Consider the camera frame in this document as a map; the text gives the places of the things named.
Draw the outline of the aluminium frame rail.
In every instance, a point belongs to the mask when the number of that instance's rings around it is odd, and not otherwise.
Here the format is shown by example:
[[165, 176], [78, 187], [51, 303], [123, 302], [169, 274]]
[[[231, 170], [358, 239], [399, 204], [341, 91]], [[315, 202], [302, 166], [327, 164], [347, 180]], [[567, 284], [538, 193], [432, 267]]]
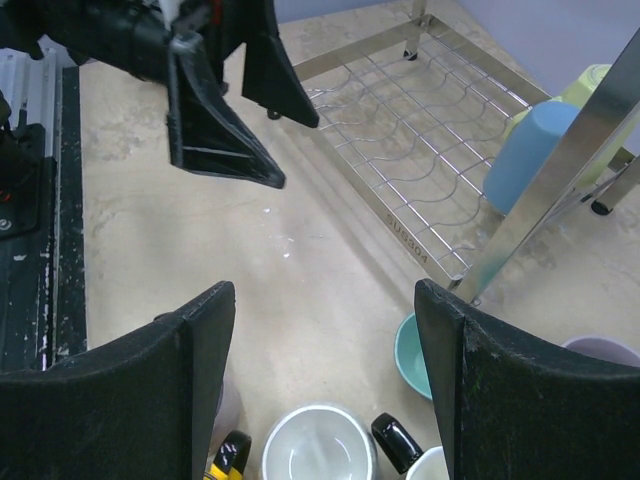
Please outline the aluminium frame rail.
[[45, 133], [45, 155], [53, 156], [59, 117], [62, 56], [54, 48], [43, 50], [44, 58], [33, 60], [26, 53], [1, 52], [1, 91], [11, 109], [10, 126], [20, 124], [24, 110], [25, 124], [40, 124]]

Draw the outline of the light green mug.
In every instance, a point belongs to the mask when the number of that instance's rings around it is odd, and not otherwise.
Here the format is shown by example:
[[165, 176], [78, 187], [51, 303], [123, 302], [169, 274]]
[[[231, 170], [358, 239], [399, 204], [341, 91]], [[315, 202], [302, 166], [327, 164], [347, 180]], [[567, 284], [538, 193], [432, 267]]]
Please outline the light green mug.
[[597, 144], [591, 152], [588, 165], [581, 170], [574, 182], [576, 189], [585, 189], [598, 181], [639, 123], [638, 112], [628, 112], [627, 119], [624, 120], [621, 114], [615, 114], [604, 107], [604, 99], [592, 103], [591, 98], [602, 93], [600, 85], [611, 67], [611, 64], [592, 64], [560, 95], [545, 100], [545, 103], [564, 103], [580, 112], [586, 111], [584, 138], [595, 134]]

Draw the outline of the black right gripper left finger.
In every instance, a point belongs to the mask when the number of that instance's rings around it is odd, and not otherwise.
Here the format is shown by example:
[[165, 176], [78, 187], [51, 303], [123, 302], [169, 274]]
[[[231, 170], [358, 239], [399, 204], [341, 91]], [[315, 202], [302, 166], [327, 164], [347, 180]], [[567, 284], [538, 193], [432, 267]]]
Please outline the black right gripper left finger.
[[200, 479], [235, 318], [222, 281], [45, 371], [1, 377], [5, 479]]

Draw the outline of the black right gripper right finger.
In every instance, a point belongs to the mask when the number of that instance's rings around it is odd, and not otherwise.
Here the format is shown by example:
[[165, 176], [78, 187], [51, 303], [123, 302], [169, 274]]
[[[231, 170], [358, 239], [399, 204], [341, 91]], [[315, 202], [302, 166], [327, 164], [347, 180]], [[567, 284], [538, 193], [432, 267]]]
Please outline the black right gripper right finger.
[[465, 303], [414, 293], [453, 479], [635, 479], [639, 371], [578, 354]]

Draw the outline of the white mug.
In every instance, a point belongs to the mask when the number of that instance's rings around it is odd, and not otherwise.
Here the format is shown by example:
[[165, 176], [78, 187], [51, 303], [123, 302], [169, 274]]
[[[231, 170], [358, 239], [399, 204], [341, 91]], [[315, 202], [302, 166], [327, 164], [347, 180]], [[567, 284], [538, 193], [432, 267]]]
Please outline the white mug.
[[348, 410], [310, 404], [282, 417], [261, 457], [262, 479], [367, 479], [380, 477], [373, 439]]

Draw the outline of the blue cup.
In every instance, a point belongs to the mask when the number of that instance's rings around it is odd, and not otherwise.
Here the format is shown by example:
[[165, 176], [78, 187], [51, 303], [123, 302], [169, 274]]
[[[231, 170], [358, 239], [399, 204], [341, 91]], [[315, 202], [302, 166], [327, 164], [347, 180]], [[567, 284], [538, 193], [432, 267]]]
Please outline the blue cup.
[[511, 211], [579, 111], [569, 103], [545, 101], [511, 130], [483, 182], [484, 196], [496, 211]]

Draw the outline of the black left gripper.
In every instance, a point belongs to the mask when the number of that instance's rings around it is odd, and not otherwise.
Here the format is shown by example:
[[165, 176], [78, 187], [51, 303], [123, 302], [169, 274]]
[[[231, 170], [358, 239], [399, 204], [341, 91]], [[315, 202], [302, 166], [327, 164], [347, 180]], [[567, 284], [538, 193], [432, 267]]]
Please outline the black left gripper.
[[[167, 79], [170, 163], [189, 173], [282, 189], [286, 176], [225, 102], [209, 64], [246, 43], [242, 96], [301, 125], [319, 115], [279, 36], [273, 1], [3, 1], [1, 46], [44, 57], [47, 37], [81, 65], [97, 60], [138, 78]], [[202, 39], [173, 39], [194, 31]]]

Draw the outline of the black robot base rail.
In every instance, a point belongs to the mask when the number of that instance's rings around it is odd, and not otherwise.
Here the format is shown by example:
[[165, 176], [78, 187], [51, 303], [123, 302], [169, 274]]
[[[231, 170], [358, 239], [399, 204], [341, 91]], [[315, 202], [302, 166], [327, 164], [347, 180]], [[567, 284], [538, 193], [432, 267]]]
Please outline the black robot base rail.
[[87, 348], [80, 82], [62, 67], [57, 147], [40, 124], [11, 127], [38, 164], [1, 195], [1, 370], [46, 370]]

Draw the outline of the teal cup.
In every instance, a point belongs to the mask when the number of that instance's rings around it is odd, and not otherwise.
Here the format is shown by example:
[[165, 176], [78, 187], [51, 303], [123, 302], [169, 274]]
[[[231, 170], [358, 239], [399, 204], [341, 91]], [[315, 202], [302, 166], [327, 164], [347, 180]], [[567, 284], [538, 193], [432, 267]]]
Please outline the teal cup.
[[396, 368], [406, 384], [422, 397], [432, 400], [432, 391], [426, 370], [414, 313], [398, 326], [394, 340]]

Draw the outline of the lilac mug near rack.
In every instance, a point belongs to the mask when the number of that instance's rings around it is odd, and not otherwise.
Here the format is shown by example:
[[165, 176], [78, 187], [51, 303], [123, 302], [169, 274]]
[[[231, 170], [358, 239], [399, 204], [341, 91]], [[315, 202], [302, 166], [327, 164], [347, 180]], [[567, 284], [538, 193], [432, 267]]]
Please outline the lilac mug near rack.
[[630, 347], [607, 337], [585, 335], [571, 338], [562, 346], [570, 351], [592, 358], [639, 367], [639, 353]]

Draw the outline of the black mug cream inside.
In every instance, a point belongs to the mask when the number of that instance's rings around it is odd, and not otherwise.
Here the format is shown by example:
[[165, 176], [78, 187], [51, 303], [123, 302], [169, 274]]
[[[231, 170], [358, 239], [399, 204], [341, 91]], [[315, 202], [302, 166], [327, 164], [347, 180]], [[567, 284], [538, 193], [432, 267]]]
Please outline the black mug cream inside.
[[408, 430], [389, 413], [381, 413], [372, 421], [371, 433], [400, 479], [449, 478], [443, 447], [423, 450]]

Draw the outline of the steel two-tier dish rack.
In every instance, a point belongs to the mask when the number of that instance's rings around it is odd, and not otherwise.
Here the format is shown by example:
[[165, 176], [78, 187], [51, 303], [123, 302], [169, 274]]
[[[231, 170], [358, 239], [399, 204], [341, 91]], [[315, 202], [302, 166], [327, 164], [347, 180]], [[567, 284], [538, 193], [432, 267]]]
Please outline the steel two-tier dish rack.
[[[593, 198], [614, 202], [639, 163], [621, 147], [598, 181], [574, 182], [597, 144], [578, 113], [508, 214], [483, 182], [511, 130], [550, 96], [434, 16], [423, 1], [388, 30], [296, 66], [321, 123], [311, 139], [436, 282], [478, 298], [544, 223]], [[639, 113], [639, 42], [600, 85], [604, 107]]]

